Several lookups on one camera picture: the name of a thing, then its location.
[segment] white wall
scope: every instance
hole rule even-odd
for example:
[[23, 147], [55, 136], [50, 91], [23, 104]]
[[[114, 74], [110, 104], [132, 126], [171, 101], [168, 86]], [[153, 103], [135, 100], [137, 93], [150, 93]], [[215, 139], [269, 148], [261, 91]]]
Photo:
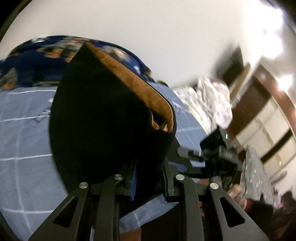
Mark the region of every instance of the white wall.
[[294, 198], [296, 198], [296, 157], [282, 170], [287, 171], [287, 176], [275, 185], [275, 189], [282, 195], [288, 190], [292, 190]]
[[259, 0], [33, 0], [15, 19], [0, 58], [40, 36], [74, 35], [121, 45], [170, 86], [212, 75], [237, 44], [260, 55]]

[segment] metal screw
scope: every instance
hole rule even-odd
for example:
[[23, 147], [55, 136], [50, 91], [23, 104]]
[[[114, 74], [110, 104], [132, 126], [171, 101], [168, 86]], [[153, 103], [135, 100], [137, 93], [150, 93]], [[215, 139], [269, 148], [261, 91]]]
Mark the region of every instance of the metal screw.
[[122, 177], [123, 177], [123, 176], [122, 176], [121, 174], [115, 174], [115, 175], [114, 175], [114, 179], [115, 179], [115, 180], [121, 180]]
[[82, 189], [87, 188], [88, 187], [88, 183], [85, 183], [85, 182], [84, 183], [80, 183], [79, 184], [79, 187], [82, 188]]
[[185, 177], [182, 174], [178, 174], [176, 175], [176, 179], [182, 181], [185, 179]]
[[211, 183], [211, 184], [210, 184], [210, 187], [211, 187], [212, 189], [218, 189], [219, 185], [218, 185], [217, 183]]

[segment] person's hand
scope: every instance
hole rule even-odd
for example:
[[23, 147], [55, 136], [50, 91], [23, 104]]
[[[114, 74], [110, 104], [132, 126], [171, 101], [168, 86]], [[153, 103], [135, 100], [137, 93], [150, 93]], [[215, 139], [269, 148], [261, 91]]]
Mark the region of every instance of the person's hand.
[[244, 209], [245, 208], [245, 199], [243, 198], [242, 196], [242, 188], [240, 185], [238, 184], [235, 184], [233, 185], [229, 191], [228, 191], [228, 195], [230, 197], [232, 197], [235, 202], [242, 208]]

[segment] wooden door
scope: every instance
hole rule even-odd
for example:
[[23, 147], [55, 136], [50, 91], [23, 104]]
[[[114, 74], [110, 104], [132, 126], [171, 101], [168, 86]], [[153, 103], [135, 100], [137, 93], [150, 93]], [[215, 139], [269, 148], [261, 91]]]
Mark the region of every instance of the wooden door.
[[270, 98], [269, 92], [255, 78], [241, 101], [232, 110], [233, 119], [227, 129], [231, 139], [240, 133], [262, 110]]

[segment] crumpled white cloth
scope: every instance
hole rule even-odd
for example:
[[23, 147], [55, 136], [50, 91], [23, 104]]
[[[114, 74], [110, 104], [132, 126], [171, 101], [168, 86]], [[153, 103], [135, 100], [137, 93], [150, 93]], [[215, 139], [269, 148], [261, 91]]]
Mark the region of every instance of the crumpled white cloth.
[[227, 129], [232, 120], [229, 89], [224, 83], [199, 78], [197, 86], [173, 90], [207, 134], [217, 125]]

